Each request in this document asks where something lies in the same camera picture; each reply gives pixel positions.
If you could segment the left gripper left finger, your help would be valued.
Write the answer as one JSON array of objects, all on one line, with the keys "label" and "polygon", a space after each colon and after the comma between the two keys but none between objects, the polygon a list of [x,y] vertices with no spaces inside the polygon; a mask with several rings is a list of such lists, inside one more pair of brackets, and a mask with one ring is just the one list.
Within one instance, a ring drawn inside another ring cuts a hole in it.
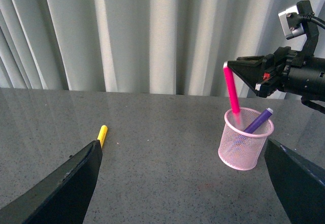
[{"label": "left gripper left finger", "polygon": [[83,223],[102,162],[98,140],[1,209],[1,223]]}]

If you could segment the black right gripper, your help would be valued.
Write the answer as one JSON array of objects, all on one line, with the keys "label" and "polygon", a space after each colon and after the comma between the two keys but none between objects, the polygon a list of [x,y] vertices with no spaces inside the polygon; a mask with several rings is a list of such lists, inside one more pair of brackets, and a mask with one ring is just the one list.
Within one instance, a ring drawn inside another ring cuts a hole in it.
[{"label": "black right gripper", "polygon": [[266,98],[276,90],[300,95],[289,86],[289,73],[292,62],[301,52],[289,46],[279,47],[274,53],[258,56],[240,56],[237,61],[258,61],[257,67],[230,67],[258,97]]}]

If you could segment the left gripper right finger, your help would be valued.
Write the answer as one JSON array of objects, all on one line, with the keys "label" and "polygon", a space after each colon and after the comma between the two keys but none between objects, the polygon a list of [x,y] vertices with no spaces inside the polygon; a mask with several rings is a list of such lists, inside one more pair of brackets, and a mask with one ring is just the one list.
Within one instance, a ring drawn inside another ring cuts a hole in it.
[{"label": "left gripper right finger", "polygon": [[324,169],[273,139],[264,158],[290,222],[324,223]]}]

